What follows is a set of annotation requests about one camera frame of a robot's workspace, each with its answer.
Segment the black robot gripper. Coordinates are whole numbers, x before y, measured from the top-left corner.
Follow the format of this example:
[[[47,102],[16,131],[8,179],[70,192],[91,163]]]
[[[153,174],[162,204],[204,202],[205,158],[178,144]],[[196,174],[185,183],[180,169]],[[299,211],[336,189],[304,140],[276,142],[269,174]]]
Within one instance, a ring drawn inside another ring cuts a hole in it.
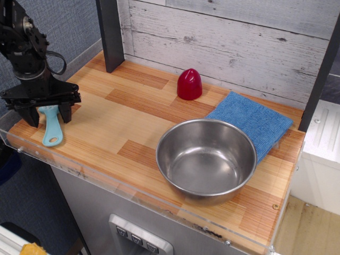
[[[79,86],[56,79],[50,72],[33,79],[21,79],[21,83],[1,92],[8,109],[15,109],[32,127],[39,125],[35,107],[59,105],[64,123],[72,119],[72,106],[81,102]]]

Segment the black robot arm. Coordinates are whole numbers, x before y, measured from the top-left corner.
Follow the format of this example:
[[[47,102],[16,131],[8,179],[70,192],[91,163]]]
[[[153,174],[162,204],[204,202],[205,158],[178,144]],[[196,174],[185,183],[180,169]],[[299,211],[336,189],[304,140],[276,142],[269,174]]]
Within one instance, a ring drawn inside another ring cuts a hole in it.
[[[48,56],[60,54],[48,51],[46,35],[39,32],[33,20],[17,1],[1,1],[1,54],[10,61],[20,84],[1,92],[6,107],[14,110],[33,127],[39,123],[36,110],[54,106],[65,123],[72,119],[71,108],[81,102],[76,84],[58,80],[47,62]]]

